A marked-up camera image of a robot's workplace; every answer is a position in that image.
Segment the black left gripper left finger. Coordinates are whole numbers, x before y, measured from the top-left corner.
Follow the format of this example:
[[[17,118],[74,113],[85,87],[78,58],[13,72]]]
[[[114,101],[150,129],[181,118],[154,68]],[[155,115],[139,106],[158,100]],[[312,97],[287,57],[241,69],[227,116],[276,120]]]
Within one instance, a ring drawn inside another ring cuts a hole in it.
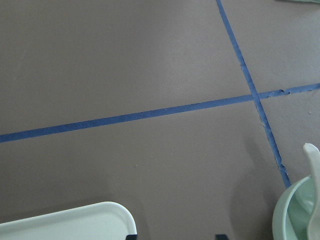
[[[126,240],[137,240],[138,235],[137,234],[129,234],[126,236]]]

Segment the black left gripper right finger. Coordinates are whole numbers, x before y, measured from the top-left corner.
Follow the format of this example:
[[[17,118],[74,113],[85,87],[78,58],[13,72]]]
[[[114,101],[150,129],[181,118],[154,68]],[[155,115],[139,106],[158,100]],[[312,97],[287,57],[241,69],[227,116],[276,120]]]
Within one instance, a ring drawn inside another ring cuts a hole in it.
[[[216,234],[215,239],[216,240],[228,240],[228,236],[226,234]]]

